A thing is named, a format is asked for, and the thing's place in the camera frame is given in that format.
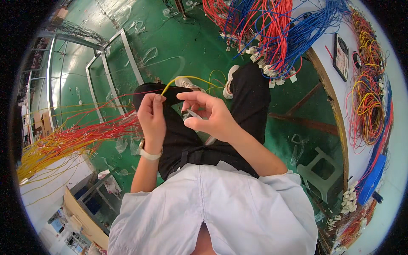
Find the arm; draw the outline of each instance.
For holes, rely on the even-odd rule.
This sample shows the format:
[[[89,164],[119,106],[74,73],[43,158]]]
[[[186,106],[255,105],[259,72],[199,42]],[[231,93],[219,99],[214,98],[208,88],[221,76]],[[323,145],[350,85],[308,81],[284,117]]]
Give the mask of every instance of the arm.
[[[285,164],[241,127],[233,130],[236,138],[228,143],[254,168],[259,176],[284,174]]]
[[[137,111],[145,139],[144,150],[152,155],[160,154],[166,135],[166,123],[163,116],[163,101],[165,100],[165,97],[157,94],[146,94]],[[130,192],[153,191],[156,187],[158,166],[159,159],[148,160],[140,157]]]
[[[259,176],[287,172],[285,164],[275,154],[268,151],[236,123],[221,99],[202,92],[179,93],[177,98],[184,100],[182,111],[191,107],[191,110],[202,118],[208,118],[208,120],[188,118],[184,121],[187,127],[203,131],[220,141],[231,144]]]

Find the green floor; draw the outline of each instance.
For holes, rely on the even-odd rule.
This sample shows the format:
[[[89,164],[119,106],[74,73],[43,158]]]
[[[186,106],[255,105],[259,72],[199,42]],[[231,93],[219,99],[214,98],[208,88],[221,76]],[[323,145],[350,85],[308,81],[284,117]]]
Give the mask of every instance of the green floor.
[[[203,11],[200,9],[202,6],[195,7],[190,11],[187,21],[184,21],[180,16],[170,19],[164,17],[162,14],[164,8],[166,7],[161,0],[74,0],[68,7],[69,12],[66,20],[82,24],[84,27],[93,29],[108,39],[124,27],[136,63],[140,66],[145,82],[161,80],[167,83],[178,75],[193,75],[208,80],[212,70],[217,69],[227,75],[231,66],[235,64],[242,65],[249,61],[249,55],[247,54],[233,60],[232,58],[237,53],[236,50],[225,51],[226,44],[218,38],[219,28],[204,16]],[[145,27],[143,33],[136,34],[134,28],[129,28],[131,23],[136,21],[143,22]],[[62,45],[62,41],[57,41],[57,49],[60,45]],[[152,49],[145,57],[145,54],[151,48],[156,49]],[[89,111],[93,108],[93,105],[87,105],[92,103],[92,98],[85,77],[85,66],[92,57],[93,51],[90,48],[73,43],[68,44],[62,67],[61,93],[59,92],[60,79],[55,78],[53,80],[54,106],[62,106],[61,108],[58,107],[55,112],[61,113],[62,111],[63,113],[62,116],[57,117],[59,124],[77,112]],[[57,53],[55,55],[52,66],[53,77],[60,76],[62,59],[61,54]],[[108,56],[110,73],[118,95],[132,93],[135,87],[138,86],[131,65],[127,65],[127,62],[128,58],[123,42],[119,37],[113,42]],[[295,67],[298,68],[299,65],[300,62],[296,63]],[[100,103],[106,102],[110,89],[100,58],[91,67],[91,78],[97,101]],[[214,72],[211,78],[224,83],[224,77],[218,71]],[[270,89],[271,112],[284,114],[319,82],[318,75],[312,64],[305,60],[297,78],[298,81],[293,84],[288,79],[284,85]],[[203,88],[208,88],[208,85],[204,82],[194,81],[194,83]],[[37,82],[37,84],[38,89],[35,92],[32,111],[46,108],[47,104],[46,87],[43,85],[42,90],[40,90],[41,83]],[[79,106],[76,88],[80,91],[80,99],[83,101],[82,106]],[[211,89],[211,94],[222,97],[222,89]],[[123,105],[130,106],[127,109],[131,109],[129,96],[124,97],[121,102]],[[109,118],[110,116],[119,115],[119,112],[116,109],[108,108],[104,109],[103,114]],[[320,88],[294,116],[335,124],[333,112],[323,88]],[[96,112],[92,112],[82,119],[81,124],[90,121],[97,123],[97,119]],[[69,119],[67,126],[72,126],[78,120],[79,117]],[[289,169],[296,171],[296,164],[290,163],[295,147],[295,143],[291,142],[294,134],[299,134],[302,139],[309,139],[309,142],[304,145],[304,152],[297,163],[307,165],[317,155],[314,149],[318,146],[332,156],[340,166],[343,166],[341,145],[337,136],[269,118],[265,132],[265,147],[280,157]],[[137,167],[139,156],[131,155],[130,146],[120,155],[115,149],[115,144],[115,141],[104,142],[97,150],[98,155],[92,158],[92,163],[98,171],[106,170],[107,165],[103,160],[103,158],[106,158],[109,165],[118,167],[120,170],[126,169],[129,172],[127,176],[114,174],[115,179],[123,189],[122,193],[125,193],[130,190],[134,175],[132,166]],[[300,144],[297,151],[298,153],[301,151]],[[321,165],[316,172],[325,175],[326,168],[327,166]]]

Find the shoe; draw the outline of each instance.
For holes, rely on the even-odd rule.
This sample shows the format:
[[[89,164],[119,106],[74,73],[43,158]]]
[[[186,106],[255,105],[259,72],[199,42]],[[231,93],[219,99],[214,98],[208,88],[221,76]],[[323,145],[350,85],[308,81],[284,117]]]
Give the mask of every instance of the shoe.
[[[224,90],[222,91],[222,95],[225,97],[225,99],[232,99],[234,94],[229,91],[229,86],[231,85],[232,81],[232,74],[238,70],[239,65],[235,65],[231,67],[230,71],[228,72],[228,81],[227,84],[225,84]]]
[[[205,91],[205,89],[202,89],[200,87],[198,87],[197,85],[194,85],[189,79],[183,77],[183,78],[179,78],[177,80],[174,81],[174,83],[176,84],[177,87],[183,87],[183,88],[188,88],[194,91],[201,91],[207,94],[207,92]]]

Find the shirt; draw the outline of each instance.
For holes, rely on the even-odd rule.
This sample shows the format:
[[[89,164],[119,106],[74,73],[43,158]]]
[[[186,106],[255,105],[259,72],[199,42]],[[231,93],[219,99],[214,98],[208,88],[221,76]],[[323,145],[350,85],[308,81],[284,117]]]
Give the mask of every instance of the shirt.
[[[205,222],[217,254],[314,254],[317,226],[300,176],[256,179],[220,161],[186,164],[152,192],[127,193],[108,254],[190,255]]]

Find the stool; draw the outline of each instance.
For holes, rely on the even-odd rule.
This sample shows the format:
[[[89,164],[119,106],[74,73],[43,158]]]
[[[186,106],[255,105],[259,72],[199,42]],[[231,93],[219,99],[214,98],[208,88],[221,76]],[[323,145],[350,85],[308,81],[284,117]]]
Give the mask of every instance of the stool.
[[[307,166],[299,164],[297,166],[298,173],[302,176],[306,188],[309,190],[309,183],[315,186],[320,191],[320,197],[327,203],[327,193],[331,186],[339,179],[343,174],[343,169],[339,167],[336,162],[326,153],[324,153],[319,147],[316,147],[315,150],[319,153]],[[312,168],[319,162],[321,159],[327,160],[333,167],[334,172],[326,180],[322,179],[316,173],[312,171]]]

